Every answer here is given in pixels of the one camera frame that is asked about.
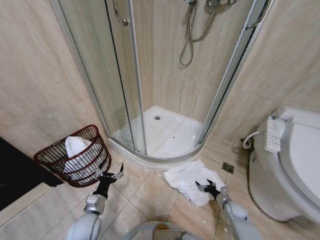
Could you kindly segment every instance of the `shower door handle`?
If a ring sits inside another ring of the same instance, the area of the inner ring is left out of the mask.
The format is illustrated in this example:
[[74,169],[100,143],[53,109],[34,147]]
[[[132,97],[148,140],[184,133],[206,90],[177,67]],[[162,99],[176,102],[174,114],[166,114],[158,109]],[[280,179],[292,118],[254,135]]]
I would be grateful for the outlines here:
[[122,24],[122,26],[126,27],[129,24],[129,20],[122,18],[119,13],[118,13],[118,7],[117,7],[117,3],[116,0],[112,0],[113,2],[113,9],[114,9],[114,13],[116,15],[116,18],[118,19],[118,22]]
[[269,7],[270,7],[271,2],[272,2],[272,0],[266,0],[266,3],[265,3],[265,5],[264,5],[264,7],[263,7],[263,9],[262,9],[262,12],[261,12],[258,20],[257,20],[255,23],[253,23],[253,24],[248,24],[248,25],[246,26],[245,30],[253,29],[253,28],[255,28],[256,26],[258,26],[258,24],[262,21],[262,19],[264,19],[265,15],[266,15]]

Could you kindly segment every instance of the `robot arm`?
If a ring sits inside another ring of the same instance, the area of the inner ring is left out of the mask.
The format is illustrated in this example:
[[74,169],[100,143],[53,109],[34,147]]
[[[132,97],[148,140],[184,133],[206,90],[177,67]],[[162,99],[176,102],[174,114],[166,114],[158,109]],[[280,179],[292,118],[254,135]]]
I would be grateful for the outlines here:
[[258,228],[251,223],[246,209],[231,200],[228,188],[224,186],[218,191],[214,182],[207,181],[209,185],[195,183],[200,191],[210,193],[225,211],[230,222],[233,238],[235,240],[263,240],[264,238]]
[[96,173],[100,183],[96,191],[89,194],[86,198],[85,208],[83,210],[85,214],[76,220],[70,227],[67,236],[68,240],[98,239],[102,222],[99,215],[104,212],[110,185],[124,175],[124,164],[122,164],[118,174],[109,172],[102,173],[99,169],[96,170]]

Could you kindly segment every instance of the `white towel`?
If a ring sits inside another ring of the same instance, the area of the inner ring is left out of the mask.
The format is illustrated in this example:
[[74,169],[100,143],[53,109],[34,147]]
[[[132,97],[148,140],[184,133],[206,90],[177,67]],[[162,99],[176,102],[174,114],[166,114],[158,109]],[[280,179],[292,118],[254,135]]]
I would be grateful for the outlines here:
[[[68,136],[65,140],[65,149],[68,158],[71,158],[83,150],[85,150],[92,142],[86,140],[80,136]],[[99,154],[99,149],[101,147],[98,144],[94,144],[87,152],[84,152],[81,157],[77,156],[76,158],[66,162],[64,166],[64,173],[70,173],[72,171],[78,170],[82,167],[88,165],[89,162],[93,160]],[[85,171],[71,173],[71,180],[78,180],[87,177],[88,175],[95,172],[93,166],[88,166]]]
[[178,189],[186,199],[197,207],[207,204],[213,197],[207,192],[198,190],[195,181],[201,185],[208,185],[207,179],[211,180],[215,183],[218,191],[225,186],[217,172],[207,169],[199,160],[172,168],[164,172],[163,176],[172,188]]

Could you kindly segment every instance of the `floor tile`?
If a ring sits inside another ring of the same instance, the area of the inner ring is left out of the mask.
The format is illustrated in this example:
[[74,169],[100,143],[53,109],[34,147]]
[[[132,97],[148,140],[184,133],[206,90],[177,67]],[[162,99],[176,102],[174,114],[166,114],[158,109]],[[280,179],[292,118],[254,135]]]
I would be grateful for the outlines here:
[[223,221],[218,220],[218,224],[215,230],[214,240],[233,240],[233,235],[229,225],[225,224]]
[[62,199],[64,200],[65,204],[68,206],[69,210],[77,206],[81,200],[83,200],[85,197],[87,197],[88,194],[90,194],[95,185],[90,185],[86,187],[73,187],[70,186],[67,182],[59,185],[57,187],[57,190],[59,194],[61,195]]
[[[117,174],[120,171],[121,164],[113,171]],[[143,181],[150,174],[149,171],[143,170],[129,161],[124,161],[123,177],[116,181],[113,186],[118,189],[127,199],[130,199]]]
[[209,135],[201,151],[203,157],[222,165],[230,158],[231,143],[223,141],[215,136]]
[[[229,189],[229,195],[233,202],[241,204],[249,214],[251,221],[261,230],[269,222],[269,219],[256,207],[248,194],[245,194],[236,188],[226,185]],[[219,213],[219,219],[229,225],[229,220],[224,210]]]
[[248,194],[247,166],[242,163],[236,163],[233,174],[227,173],[225,182],[242,193]]
[[130,201],[148,220],[165,221],[177,196],[176,189],[152,172]]
[[136,209],[136,207],[128,202],[120,214],[116,217],[110,227],[102,236],[102,240],[121,239],[128,231],[135,226],[146,222],[147,219]]
[[111,166],[108,172],[111,173],[125,160],[125,158],[112,149],[112,147],[109,147],[108,151],[111,155]]
[[249,157],[249,151],[244,149],[241,146],[231,144],[230,148],[230,159],[240,163],[240,164],[247,164]]
[[69,228],[76,221],[74,215],[69,213],[59,222],[42,240],[65,240],[67,239]]
[[220,212],[220,206],[218,203],[214,200],[209,201],[206,205],[203,206],[205,210],[207,210],[209,213],[213,214],[217,218],[219,217]]
[[309,231],[294,221],[280,223],[272,221],[269,227],[272,240],[318,240],[319,235]]
[[[113,220],[121,212],[128,200],[123,196],[113,185],[110,185],[108,191],[108,198],[105,202],[105,208],[103,214],[99,216],[102,220],[100,229],[101,235],[111,225]],[[73,210],[73,216],[78,219],[84,214],[84,208],[86,206],[86,199],[84,198]]]
[[167,218],[175,224],[203,239],[214,239],[218,218],[202,207],[193,206],[182,194],[179,194]]
[[40,240],[68,213],[67,205],[54,188],[2,226],[0,239]]
[[206,168],[216,171],[216,173],[219,175],[219,177],[223,182],[226,181],[227,172],[225,170],[222,170],[222,164],[216,161],[213,161],[210,158],[203,156],[202,154],[198,156],[197,160],[200,160],[201,162],[203,162]]
[[306,229],[318,234],[320,236],[320,224],[316,224],[311,220],[307,219],[305,216],[299,216],[293,219],[296,223],[300,224],[301,226],[305,227]]

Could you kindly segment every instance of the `shower hose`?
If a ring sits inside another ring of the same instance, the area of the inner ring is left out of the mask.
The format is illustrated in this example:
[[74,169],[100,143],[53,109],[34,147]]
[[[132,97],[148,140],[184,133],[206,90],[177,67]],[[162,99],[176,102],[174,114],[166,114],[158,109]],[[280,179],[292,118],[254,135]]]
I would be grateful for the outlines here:
[[[220,0],[213,1],[213,6],[210,8],[210,13],[209,13],[210,14],[210,21],[209,21],[208,26],[206,27],[206,29],[204,30],[203,34],[200,37],[193,39],[192,38],[192,29],[193,29],[193,25],[195,22],[198,0],[195,0],[195,1],[192,1],[189,3],[189,7],[188,7],[188,11],[187,11],[187,24],[186,24],[186,29],[185,29],[186,40],[184,42],[184,45],[183,45],[183,48],[182,48],[182,51],[181,51],[180,57],[179,57],[179,63],[183,68],[186,68],[187,66],[189,66],[194,58],[194,43],[201,41],[202,39],[204,39],[208,35],[209,29],[211,28],[212,23],[214,22],[216,10],[218,9],[219,5],[220,5]],[[187,63],[183,63],[182,58],[185,55],[188,44],[190,44],[191,56],[190,56],[190,59]]]

